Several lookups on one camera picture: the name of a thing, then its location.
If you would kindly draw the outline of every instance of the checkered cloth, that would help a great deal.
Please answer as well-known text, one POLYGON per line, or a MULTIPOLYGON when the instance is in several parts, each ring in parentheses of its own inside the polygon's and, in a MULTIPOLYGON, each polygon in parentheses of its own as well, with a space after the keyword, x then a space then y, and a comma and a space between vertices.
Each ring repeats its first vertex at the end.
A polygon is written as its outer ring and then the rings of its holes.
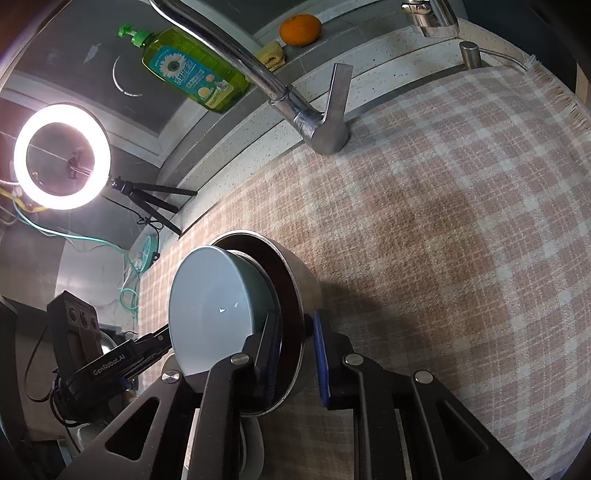
MULTIPOLYGON (((338 154, 302 145, 199 220, 143 276, 140 329, 167 321, 191 250, 255 230, 314 272, 356 351, 433 371, 544 479, 591 429, 590 121, 539 64, 395 98, 338 154)), ((324 410, 316 380, 260 420, 264 478, 353 477, 351 412, 324 410)))

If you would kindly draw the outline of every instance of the wire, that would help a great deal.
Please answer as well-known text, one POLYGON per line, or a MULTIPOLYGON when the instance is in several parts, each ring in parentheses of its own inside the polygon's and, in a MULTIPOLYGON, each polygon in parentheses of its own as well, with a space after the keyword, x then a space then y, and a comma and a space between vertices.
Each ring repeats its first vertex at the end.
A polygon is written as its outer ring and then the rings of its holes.
POLYGON ((0 179, 0 185, 6 185, 7 187, 18 187, 20 183, 17 181, 8 181, 0 179))
POLYGON ((0 210, 2 210, 3 212, 6 212, 10 216, 13 216, 14 217, 12 220, 5 220, 3 218, 0 218, 0 223, 3 223, 6 226, 11 226, 11 225, 14 225, 17 222, 18 215, 15 215, 10 210, 7 210, 6 208, 4 208, 2 205, 0 205, 0 210))
POLYGON ((25 203, 19 197, 15 197, 12 193, 7 192, 4 189, 0 189, 0 195, 6 197, 7 199, 11 199, 13 202, 16 202, 16 204, 27 213, 38 213, 47 210, 45 207, 41 206, 29 209, 29 207, 25 205, 25 203))
POLYGON ((66 428, 74 428, 74 427, 79 427, 80 425, 82 425, 79 421, 73 421, 71 423, 68 423, 66 420, 64 420, 61 415, 59 415, 59 413, 57 412, 57 408, 56 408, 56 383, 59 381, 60 376, 58 375, 56 377, 56 380, 54 381, 54 386, 51 389, 51 393, 49 395, 49 406, 51 408, 51 413, 53 413, 53 416, 56 418, 56 420, 61 423, 64 427, 66 428))
MULTIPOLYGON (((100 238, 94 238, 91 236, 82 236, 82 235, 72 235, 70 233, 61 233, 61 232, 56 232, 54 230, 49 230, 49 228, 44 228, 40 225, 37 225, 36 223, 32 222, 31 220, 29 220, 18 208, 18 205, 16 203, 16 201, 13 199, 12 204, 14 205, 14 209, 16 211, 16 213, 18 214, 18 216, 24 220, 24 222, 30 226, 32 226, 33 228, 35 228, 36 230, 40 231, 40 232, 44 232, 44 233, 49 233, 50 235, 57 235, 57 236, 61 236, 63 238, 70 238, 72 240, 88 240, 88 241, 92 241, 92 242, 97 242, 103 245, 107 245, 111 248, 114 248, 115 250, 117 250, 121 255, 123 255, 124 260, 131 266, 132 268, 132 273, 135 274, 137 280, 139 281, 139 271, 136 268, 136 266, 134 265, 134 263, 131 261, 131 259, 129 258, 129 255, 119 246, 119 245, 115 245, 111 242, 108 242, 107 240, 102 240, 100 238)), ((125 302, 123 302, 123 294, 124 292, 120 292, 119 295, 119 302, 121 303, 121 306, 125 309, 128 310, 130 312, 132 312, 132 314, 134 315, 134 320, 137 321, 137 310, 138 310, 138 305, 137 305, 137 300, 139 299, 139 294, 136 290, 133 290, 131 288, 129 288, 126 291, 133 291, 134 292, 134 296, 133 298, 135 299, 135 305, 134 305, 134 301, 132 300, 132 303, 130 305, 125 304, 125 302)))
POLYGON ((68 437, 70 437, 70 440, 72 441, 72 445, 74 446, 74 448, 76 449, 76 451, 78 453, 80 452, 80 447, 78 447, 77 443, 74 441, 74 437, 72 436, 72 433, 70 432, 70 429, 68 427, 66 427, 66 433, 68 434, 68 437))
MULTIPOLYGON (((28 223, 23 220, 22 218, 20 218, 19 216, 15 216, 20 222, 24 223, 25 225, 28 225, 28 223)), ((54 235, 53 233, 45 233, 39 230, 39 233, 45 236, 57 236, 54 235)), ((68 242, 71 246, 73 246, 77 251, 79 251, 81 254, 85 254, 87 252, 90 252, 90 250, 94 250, 95 248, 100 248, 100 247, 108 247, 108 245, 105 244, 98 244, 98 245, 93 245, 90 248, 87 248, 86 250, 81 249, 78 245, 76 245, 74 243, 74 240, 72 240, 71 238, 66 238, 65 239, 66 242, 68 242)))
POLYGON ((24 390, 25 390, 25 395, 27 396, 27 398, 29 400, 31 400, 35 403, 45 403, 47 400, 49 400, 49 397, 51 396, 51 392, 53 390, 53 387, 52 387, 49 390, 49 392, 47 393, 47 395, 45 395, 44 397, 41 397, 41 398, 33 398, 32 396, 29 395, 29 392, 27 391, 27 377, 29 375, 29 369, 31 368, 31 364, 33 362, 33 359, 35 358, 35 354, 37 353, 37 349, 39 348, 39 345, 41 345, 41 341, 43 340, 43 337, 45 337, 45 333, 48 328, 49 328, 49 324, 47 324, 43 327, 43 331, 41 332, 41 335, 39 336, 39 340, 37 341, 35 348, 31 352, 31 356, 29 357, 29 361, 27 362, 27 367, 25 368, 25 376, 22 381, 24 384, 23 386, 24 386, 24 390))
POLYGON ((154 231, 156 232, 156 251, 158 251, 158 249, 160 248, 160 230, 162 230, 164 228, 164 225, 162 224, 162 222, 160 222, 159 220, 156 219, 152 219, 152 217, 148 216, 148 217, 144 217, 142 216, 137 210, 134 210, 133 208, 129 208, 119 202, 116 202, 114 200, 111 200, 109 197, 107 197, 104 194, 100 194, 100 196, 102 196, 105 200, 108 200, 111 203, 114 203, 115 205, 119 205, 121 208, 124 208, 125 210, 129 210, 130 212, 136 214, 138 216, 138 220, 136 221, 137 225, 149 225, 150 227, 152 227, 154 229, 154 231), (156 227, 154 224, 155 223, 159 223, 160 227, 156 227))

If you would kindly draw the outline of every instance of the teal cable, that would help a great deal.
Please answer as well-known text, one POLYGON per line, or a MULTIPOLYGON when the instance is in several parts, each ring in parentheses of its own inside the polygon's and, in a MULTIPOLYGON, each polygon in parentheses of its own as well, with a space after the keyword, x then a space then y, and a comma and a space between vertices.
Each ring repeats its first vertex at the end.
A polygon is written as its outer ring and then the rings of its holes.
MULTIPOLYGON (((61 233, 61 232, 56 232, 54 230, 49 230, 49 228, 43 228, 42 226, 37 225, 36 223, 33 223, 31 220, 29 220, 21 212, 20 208, 18 207, 17 203, 14 200, 12 201, 12 204, 14 205, 14 209, 15 209, 16 213, 18 214, 18 216, 20 218, 22 218, 27 225, 32 226, 33 228, 35 228, 36 230, 39 230, 40 232, 45 232, 45 233, 49 233, 51 235, 61 236, 63 238, 71 238, 71 239, 74 239, 74 240, 87 240, 87 241, 96 242, 96 243, 107 245, 108 247, 114 248, 121 255, 123 255, 124 261, 126 261, 129 265, 131 265, 131 268, 132 268, 133 272, 135 273, 135 276, 139 280, 139 271, 138 271, 138 269, 135 268, 134 263, 131 261, 131 259, 129 258, 129 256, 127 255, 127 253, 125 253, 125 251, 119 245, 115 245, 115 244, 113 244, 111 242, 108 242, 107 240, 102 240, 100 238, 93 238, 91 236, 82 236, 82 235, 72 235, 70 233, 61 233)), ((131 306, 129 306, 129 305, 126 305, 123 302, 123 294, 126 291, 132 292, 134 294, 134 298, 135 298, 136 301, 139 298, 139 293, 136 290, 134 290, 133 288, 127 288, 125 286, 119 292, 119 302, 120 302, 121 306, 125 310, 128 310, 128 311, 132 312, 134 314, 134 318, 137 318, 137 310, 138 310, 137 303, 136 303, 136 305, 133 305, 132 304, 131 306)))

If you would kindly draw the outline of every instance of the ceramic bowl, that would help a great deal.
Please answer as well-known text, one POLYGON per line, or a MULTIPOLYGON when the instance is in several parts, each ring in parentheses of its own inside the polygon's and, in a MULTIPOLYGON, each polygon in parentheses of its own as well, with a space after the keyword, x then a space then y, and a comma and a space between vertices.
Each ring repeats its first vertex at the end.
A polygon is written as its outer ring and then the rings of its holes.
POLYGON ((248 260, 211 245, 179 266, 168 300, 170 338, 185 376, 240 352, 276 310, 264 276, 248 260))

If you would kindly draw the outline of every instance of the bottle label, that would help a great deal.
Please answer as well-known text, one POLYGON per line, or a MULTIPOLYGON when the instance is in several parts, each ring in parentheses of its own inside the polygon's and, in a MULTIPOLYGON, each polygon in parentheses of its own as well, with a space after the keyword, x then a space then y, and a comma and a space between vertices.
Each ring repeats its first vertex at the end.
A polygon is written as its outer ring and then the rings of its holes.
POLYGON ((186 53, 164 46, 148 65, 167 82, 198 98, 209 108, 218 106, 234 87, 186 53))

